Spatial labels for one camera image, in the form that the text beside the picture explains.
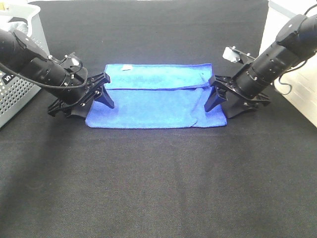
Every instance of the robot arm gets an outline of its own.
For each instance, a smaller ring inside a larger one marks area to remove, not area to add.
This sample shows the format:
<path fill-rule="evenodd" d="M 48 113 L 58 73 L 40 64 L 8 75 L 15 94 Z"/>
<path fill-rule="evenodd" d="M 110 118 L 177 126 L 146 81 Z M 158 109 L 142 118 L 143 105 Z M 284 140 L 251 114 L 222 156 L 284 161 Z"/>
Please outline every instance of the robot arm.
<path fill-rule="evenodd" d="M 224 57 L 243 66 L 233 77 L 214 75 L 210 79 L 214 87 L 205 111 L 221 104 L 226 116 L 232 118 L 241 112 L 256 110 L 261 104 L 268 105 L 269 97 L 262 91 L 290 68 L 314 56 L 316 50 L 317 15 L 293 17 L 280 30 L 275 42 L 256 59 L 235 48 L 227 48 Z"/>
<path fill-rule="evenodd" d="M 88 77 L 86 68 L 74 53 L 57 60 L 38 47 L 21 31 L 0 30 L 0 69 L 7 73 L 3 79 L 14 76 L 31 81 L 57 97 L 49 106 L 49 114 L 62 111 L 66 117 L 85 118 L 93 100 L 114 108 L 114 103 L 103 85 L 110 83 L 106 73 Z"/>

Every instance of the blue microfiber cloth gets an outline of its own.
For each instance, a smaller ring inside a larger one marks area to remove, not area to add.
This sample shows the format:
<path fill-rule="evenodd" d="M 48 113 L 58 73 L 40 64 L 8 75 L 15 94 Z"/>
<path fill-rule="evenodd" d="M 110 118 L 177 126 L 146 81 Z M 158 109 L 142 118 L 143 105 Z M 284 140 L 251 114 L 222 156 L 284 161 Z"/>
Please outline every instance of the blue microfiber cloth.
<path fill-rule="evenodd" d="M 86 118 L 90 127 L 180 128 L 227 124 L 218 105 L 206 113 L 211 87 L 211 64 L 129 65 L 109 64 L 106 90 L 114 100 L 110 109 L 94 102 Z"/>

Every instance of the black table surface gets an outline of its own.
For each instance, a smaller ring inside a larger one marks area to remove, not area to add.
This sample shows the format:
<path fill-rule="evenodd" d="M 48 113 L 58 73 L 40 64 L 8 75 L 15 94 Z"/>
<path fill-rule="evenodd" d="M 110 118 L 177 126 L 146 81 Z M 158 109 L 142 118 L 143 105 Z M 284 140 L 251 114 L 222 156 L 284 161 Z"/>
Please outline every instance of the black table surface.
<path fill-rule="evenodd" d="M 236 45 L 257 56 L 266 0 L 33 3 L 51 54 L 107 63 L 199 64 L 219 75 Z M 0 131 L 0 237 L 317 236 L 317 129 L 272 103 L 225 127 L 93 129 L 46 114 L 41 91 Z"/>

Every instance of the black cable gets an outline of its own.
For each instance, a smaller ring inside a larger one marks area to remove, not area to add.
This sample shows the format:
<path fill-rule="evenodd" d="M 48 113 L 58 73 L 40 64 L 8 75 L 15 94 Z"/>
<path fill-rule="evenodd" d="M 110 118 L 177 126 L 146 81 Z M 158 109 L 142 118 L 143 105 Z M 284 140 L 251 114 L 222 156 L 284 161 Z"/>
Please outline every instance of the black cable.
<path fill-rule="evenodd" d="M 76 85 L 76 86 L 52 86 L 52 85 L 46 85 L 46 84 L 43 84 L 43 83 L 39 83 L 37 81 L 34 81 L 32 79 L 29 79 L 27 77 L 24 77 L 23 75 L 19 74 L 19 73 L 16 73 L 14 71 L 12 71 L 11 69 L 9 69 L 8 67 L 6 67 L 5 65 L 3 65 L 1 62 L 0 62 L 0 68 L 3 72 L 6 72 L 6 73 L 9 73 L 9 74 L 12 74 L 13 76 L 15 77 L 18 77 L 20 79 L 23 79 L 23 80 L 26 80 L 26 81 L 29 81 L 31 83 L 34 83 L 40 87 L 43 87 L 43 88 L 53 88 L 53 89 L 73 89 L 73 88 L 82 88 L 84 86 L 86 86 L 87 84 L 87 77 L 88 77 L 88 71 L 86 68 L 82 68 L 84 71 L 85 71 L 85 80 L 82 84 L 80 85 Z"/>
<path fill-rule="evenodd" d="M 304 15 L 307 15 L 307 13 L 312 10 L 313 8 L 315 8 L 317 6 L 317 4 L 311 6 L 310 8 L 307 9 L 307 11 L 304 13 Z"/>
<path fill-rule="evenodd" d="M 287 86 L 289 86 L 289 91 L 288 91 L 288 93 L 281 93 L 281 92 L 279 92 L 279 91 L 276 89 L 275 83 L 274 83 L 274 81 L 273 81 L 273 87 L 275 88 L 275 90 L 276 90 L 278 93 L 280 93 L 281 95 L 284 95 L 284 96 L 290 94 L 290 93 L 292 92 L 293 86 L 292 86 L 292 84 L 289 84 L 289 83 L 282 83 L 282 82 L 281 82 L 282 76 L 283 76 L 284 74 L 286 74 L 286 73 L 289 73 L 289 72 L 296 71 L 296 70 L 300 69 L 300 68 L 303 67 L 306 63 L 307 63 L 307 60 L 304 61 L 304 63 L 301 64 L 300 66 L 298 66 L 298 67 L 296 67 L 296 68 L 292 68 L 292 69 L 286 71 L 285 73 L 283 73 L 283 74 L 278 78 L 278 82 L 279 82 L 281 85 L 287 85 Z"/>

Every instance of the gray plastic basket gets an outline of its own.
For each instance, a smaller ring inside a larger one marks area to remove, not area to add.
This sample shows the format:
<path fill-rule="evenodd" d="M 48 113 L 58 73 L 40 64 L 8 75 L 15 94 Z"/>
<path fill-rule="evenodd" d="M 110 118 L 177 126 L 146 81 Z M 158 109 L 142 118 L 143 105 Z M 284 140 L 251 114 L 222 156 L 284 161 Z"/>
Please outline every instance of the gray plastic basket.
<path fill-rule="evenodd" d="M 33 39 L 49 55 L 39 16 L 41 9 L 30 4 L 7 4 L 6 6 L 6 10 L 0 10 L 0 16 L 26 19 L 28 25 L 27 36 Z M 40 90 L 40 87 L 33 83 L 17 77 L 7 83 L 3 78 L 4 76 L 5 73 L 0 71 L 0 127 L 21 110 Z"/>

